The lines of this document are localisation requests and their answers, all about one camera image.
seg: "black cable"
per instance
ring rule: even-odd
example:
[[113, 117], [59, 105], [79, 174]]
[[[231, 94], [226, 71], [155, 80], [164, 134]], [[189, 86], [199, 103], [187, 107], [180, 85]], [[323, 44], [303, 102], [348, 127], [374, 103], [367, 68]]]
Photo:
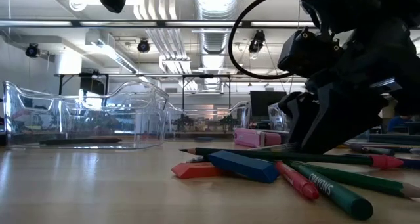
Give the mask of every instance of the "black cable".
[[[232, 30], [230, 31], [230, 36], [229, 36], [229, 43], [228, 43], [228, 53], [229, 53], [229, 58], [230, 61], [232, 61], [232, 64], [235, 66], [236, 69], [238, 69], [240, 72], [244, 73], [247, 76], [251, 76], [253, 78], [257, 78], [257, 79], [264, 79], [264, 80], [273, 80], [273, 79], [282, 79], [282, 78], [286, 78], [289, 76], [292, 76], [293, 73], [289, 72], [289, 73], [284, 73], [284, 74], [280, 74], [280, 75], [276, 75], [276, 76], [261, 76], [258, 74], [254, 74], [252, 72], [249, 72], [247, 70], [245, 70], [244, 68], [242, 68], [235, 60], [234, 54], [233, 54], [233, 49], [232, 49], [232, 45], [233, 45], [233, 41], [234, 41], [234, 36], [235, 36], [235, 32], [236, 29], [238, 29], [239, 24], [241, 23], [242, 19], [250, 12], [252, 11], [257, 5], [260, 5], [261, 3], [263, 3], [266, 0], [255, 0], [254, 2], [252, 2], [247, 8], [245, 8], [245, 10], [243, 10], [243, 12], [239, 15], [238, 19], [236, 19], [235, 24], [232, 26]], [[321, 23], [319, 24], [320, 30], [321, 30], [321, 34], [325, 35], [329, 35], [328, 33], [328, 26], [322, 21], [323, 18], [321, 16], [321, 14], [314, 8], [314, 5], [312, 4], [311, 0], [301, 0], [303, 3], [305, 3], [308, 7], [310, 7], [315, 13], [318, 13], [318, 16], [320, 17]]]

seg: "pink eraser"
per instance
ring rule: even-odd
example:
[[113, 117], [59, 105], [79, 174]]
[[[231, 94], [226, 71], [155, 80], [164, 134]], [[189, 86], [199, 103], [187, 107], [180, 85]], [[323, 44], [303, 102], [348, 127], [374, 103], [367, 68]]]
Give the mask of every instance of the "pink eraser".
[[370, 156], [373, 160], [372, 167], [374, 168], [381, 168], [381, 169], [389, 169], [389, 168], [397, 168], [400, 167], [404, 162], [397, 158], [387, 155], [371, 155]]
[[265, 133], [254, 129], [235, 129], [235, 145], [250, 146], [258, 148], [262, 146], [279, 145], [282, 143], [280, 135], [275, 133]]

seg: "person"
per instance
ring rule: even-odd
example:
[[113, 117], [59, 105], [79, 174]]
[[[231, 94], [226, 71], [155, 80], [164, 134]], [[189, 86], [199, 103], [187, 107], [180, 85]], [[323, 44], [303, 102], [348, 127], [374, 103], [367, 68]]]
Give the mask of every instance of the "person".
[[399, 110], [398, 105], [395, 107], [395, 112], [399, 114], [399, 116], [395, 116], [391, 119], [388, 123], [388, 132], [394, 132], [394, 128], [398, 126], [406, 126], [406, 122], [410, 122], [413, 118], [412, 115], [408, 113], [404, 113], [403, 111]]

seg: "green crayon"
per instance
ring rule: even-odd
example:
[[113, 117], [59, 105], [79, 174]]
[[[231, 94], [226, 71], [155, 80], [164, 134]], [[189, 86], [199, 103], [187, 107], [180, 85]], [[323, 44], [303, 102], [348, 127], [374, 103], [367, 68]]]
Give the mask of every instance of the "green crayon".
[[351, 217], [358, 220], [367, 220], [372, 216], [372, 204], [360, 195], [305, 166], [296, 166], [296, 164], [290, 165], [314, 183], [323, 194], [328, 196]]
[[318, 172], [321, 175], [325, 175], [334, 181], [344, 184], [354, 185], [356, 187], [374, 190], [399, 197], [420, 198], [420, 188], [409, 183], [382, 179], [337, 169], [323, 168], [320, 166], [302, 164], [298, 162], [292, 162], [292, 164], [293, 166], [305, 166], [312, 171]]

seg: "wooden table surface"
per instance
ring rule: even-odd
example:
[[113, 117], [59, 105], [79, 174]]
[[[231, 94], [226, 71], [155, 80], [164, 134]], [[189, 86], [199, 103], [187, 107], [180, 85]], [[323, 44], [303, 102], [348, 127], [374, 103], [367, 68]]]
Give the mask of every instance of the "wooden table surface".
[[[234, 147], [172, 142], [147, 150], [4, 150], [0, 223], [359, 223], [324, 196], [305, 200], [282, 178], [273, 184], [233, 177], [177, 179], [171, 168], [193, 158], [178, 149], [195, 146]], [[328, 166], [420, 186], [420, 171]], [[349, 189], [373, 204], [366, 223], [420, 222], [420, 199]]]

